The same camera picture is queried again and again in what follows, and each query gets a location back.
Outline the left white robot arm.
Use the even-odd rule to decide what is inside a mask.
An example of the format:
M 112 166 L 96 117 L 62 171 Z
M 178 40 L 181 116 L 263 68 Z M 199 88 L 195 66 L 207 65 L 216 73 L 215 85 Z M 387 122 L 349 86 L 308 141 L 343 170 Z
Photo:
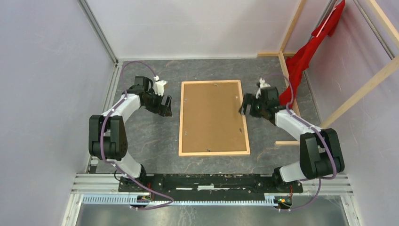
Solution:
M 162 117 L 171 117 L 172 97 L 164 95 L 167 84 L 158 76 L 154 80 L 137 76 L 116 104 L 89 118 L 89 154 L 119 170 L 123 177 L 130 179 L 130 186 L 137 192 L 147 188 L 148 179 L 143 176 L 144 167 L 128 153 L 125 123 L 140 108 Z

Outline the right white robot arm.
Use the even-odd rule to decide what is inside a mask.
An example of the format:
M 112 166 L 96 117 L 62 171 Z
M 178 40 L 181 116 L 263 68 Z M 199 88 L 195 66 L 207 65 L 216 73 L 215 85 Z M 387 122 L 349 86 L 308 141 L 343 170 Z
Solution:
M 284 192 L 293 181 L 334 179 L 345 169 L 337 132 L 310 124 L 281 105 L 278 97 L 276 87 L 260 88 L 256 94 L 246 93 L 239 109 L 242 115 L 249 111 L 252 117 L 267 119 L 299 142 L 299 161 L 275 169 L 273 189 Z

